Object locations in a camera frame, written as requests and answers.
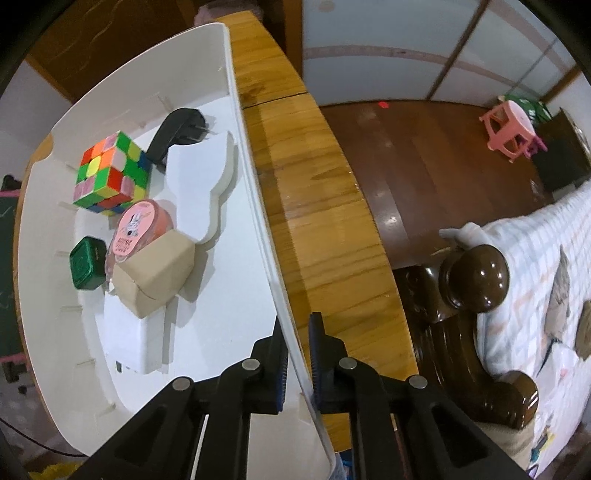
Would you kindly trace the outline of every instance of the green square container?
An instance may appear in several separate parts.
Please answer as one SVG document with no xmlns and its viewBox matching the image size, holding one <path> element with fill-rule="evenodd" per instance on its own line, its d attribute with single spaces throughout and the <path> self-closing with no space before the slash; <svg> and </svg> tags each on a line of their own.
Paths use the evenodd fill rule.
<svg viewBox="0 0 591 480">
<path fill-rule="evenodd" d="M 70 252 L 72 282 L 77 290 L 94 290 L 106 280 L 107 246 L 99 238 L 86 236 Z"/>
</svg>

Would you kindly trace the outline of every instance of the white blanket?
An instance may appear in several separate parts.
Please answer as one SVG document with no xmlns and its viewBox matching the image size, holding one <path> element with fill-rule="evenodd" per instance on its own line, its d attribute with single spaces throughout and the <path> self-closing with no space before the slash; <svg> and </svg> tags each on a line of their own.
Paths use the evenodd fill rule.
<svg viewBox="0 0 591 480">
<path fill-rule="evenodd" d="M 570 315 L 563 343 L 572 348 L 583 302 L 591 299 L 591 182 L 531 215 L 484 227 L 467 223 L 440 231 L 467 247 L 497 247 L 509 265 L 509 292 L 495 310 L 478 315 L 476 350 L 493 376 L 521 370 L 537 375 L 548 351 L 545 313 L 560 245 L 569 259 Z"/>
<path fill-rule="evenodd" d="M 573 350 L 583 302 L 591 300 L 591 182 L 529 216 L 440 234 L 465 247 L 493 245 L 507 260 L 509 292 L 498 308 L 478 315 L 476 350 L 492 376 L 520 370 L 538 386 L 531 462 L 537 475 L 573 434 L 591 386 L 591 358 L 583 362 Z M 563 343 L 552 344 L 544 322 L 560 245 L 569 259 L 570 314 Z"/>
</svg>

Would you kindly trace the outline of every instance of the green chalkboard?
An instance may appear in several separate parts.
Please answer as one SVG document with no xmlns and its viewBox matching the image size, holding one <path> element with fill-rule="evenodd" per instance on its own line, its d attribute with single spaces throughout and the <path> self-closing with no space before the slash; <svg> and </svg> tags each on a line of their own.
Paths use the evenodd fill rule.
<svg viewBox="0 0 591 480">
<path fill-rule="evenodd" d="M 12 286 L 12 234 L 17 197 L 0 196 L 0 357 L 22 352 Z"/>
</svg>

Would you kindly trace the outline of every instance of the pink round container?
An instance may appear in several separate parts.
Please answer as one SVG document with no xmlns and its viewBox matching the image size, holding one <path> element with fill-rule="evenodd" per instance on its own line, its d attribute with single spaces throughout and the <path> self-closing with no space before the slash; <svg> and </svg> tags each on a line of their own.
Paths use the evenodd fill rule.
<svg viewBox="0 0 591 480">
<path fill-rule="evenodd" d="M 170 215 L 153 200 L 140 200 L 124 211 L 105 261 L 107 280 L 111 279 L 116 263 L 125 261 L 171 228 Z"/>
</svg>

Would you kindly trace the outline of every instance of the screw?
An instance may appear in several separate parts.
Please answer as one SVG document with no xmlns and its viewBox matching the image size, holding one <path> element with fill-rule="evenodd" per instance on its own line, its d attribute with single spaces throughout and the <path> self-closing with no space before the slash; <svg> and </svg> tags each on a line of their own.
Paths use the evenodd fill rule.
<svg viewBox="0 0 591 480">
<path fill-rule="evenodd" d="M 183 390 L 188 389 L 190 386 L 191 381 L 187 377 L 178 377 L 173 382 L 173 388 L 178 392 L 182 392 Z"/>
<path fill-rule="evenodd" d="M 345 370 L 353 370 L 357 366 L 357 360 L 349 356 L 344 356 L 339 360 L 339 366 Z"/>
<path fill-rule="evenodd" d="M 242 368 L 252 372 L 261 366 L 261 363 L 256 358 L 247 358 L 242 362 Z"/>
<path fill-rule="evenodd" d="M 408 383 L 411 387 L 422 390 L 427 386 L 427 379 L 421 375 L 413 375 L 408 379 Z"/>
</svg>

